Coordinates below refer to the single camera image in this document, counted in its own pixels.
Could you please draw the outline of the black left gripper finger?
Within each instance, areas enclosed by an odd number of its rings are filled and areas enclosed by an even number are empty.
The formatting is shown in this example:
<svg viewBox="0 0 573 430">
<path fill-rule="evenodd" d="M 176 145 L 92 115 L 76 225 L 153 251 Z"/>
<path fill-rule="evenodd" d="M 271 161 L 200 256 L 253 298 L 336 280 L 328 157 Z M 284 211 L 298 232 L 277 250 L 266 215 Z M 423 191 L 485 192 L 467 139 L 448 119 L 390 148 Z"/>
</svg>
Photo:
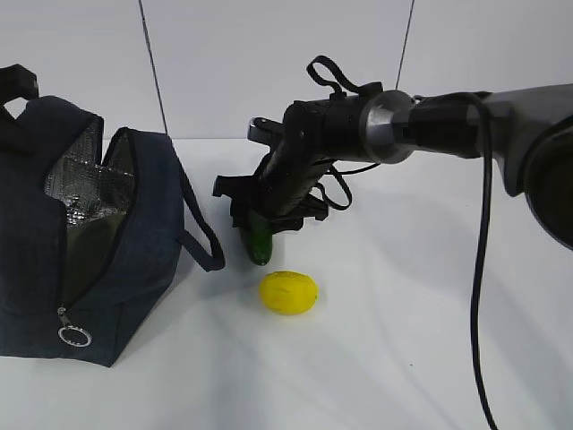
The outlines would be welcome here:
<svg viewBox="0 0 573 430">
<path fill-rule="evenodd" d="M 20 64 L 1 69 L 1 150 L 34 151 L 35 144 L 27 131 L 6 110 L 5 104 L 16 99 L 38 98 L 37 75 Z"/>
</svg>

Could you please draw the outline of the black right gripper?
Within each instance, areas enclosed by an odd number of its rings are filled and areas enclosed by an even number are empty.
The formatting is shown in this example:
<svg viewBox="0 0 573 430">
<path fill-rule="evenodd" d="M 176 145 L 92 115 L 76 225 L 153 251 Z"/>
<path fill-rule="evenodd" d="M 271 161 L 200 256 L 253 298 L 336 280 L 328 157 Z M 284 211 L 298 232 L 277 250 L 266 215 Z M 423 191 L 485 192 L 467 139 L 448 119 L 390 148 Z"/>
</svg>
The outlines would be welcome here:
<svg viewBox="0 0 573 430">
<path fill-rule="evenodd" d="M 212 195 L 231 200 L 234 228 L 268 228 L 272 234 L 298 231 L 306 218 L 329 215 L 320 199 L 304 199 L 324 175 L 337 180 L 334 159 L 327 156 L 326 121 L 338 100 L 296 101 L 283 115 L 282 138 L 258 174 L 217 176 Z"/>
</svg>

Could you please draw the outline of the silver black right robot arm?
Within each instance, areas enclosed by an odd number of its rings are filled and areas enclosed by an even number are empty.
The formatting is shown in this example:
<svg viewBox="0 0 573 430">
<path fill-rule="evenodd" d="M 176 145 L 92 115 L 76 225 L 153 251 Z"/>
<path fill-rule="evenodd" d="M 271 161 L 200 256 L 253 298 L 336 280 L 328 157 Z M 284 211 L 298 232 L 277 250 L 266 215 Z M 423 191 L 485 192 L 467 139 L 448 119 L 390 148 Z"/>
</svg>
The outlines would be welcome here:
<svg viewBox="0 0 573 430">
<path fill-rule="evenodd" d="M 400 90 L 297 100 L 280 122 L 255 117 L 248 137 L 269 148 L 249 176 L 219 176 L 216 196 L 249 248 L 327 217 L 311 190 L 338 161 L 398 164 L 416 151 L 491 157 L 510 196 L 524 195 L 543 229 L 572 244 L 572 88 L 408 96 Z"/>
</svg>

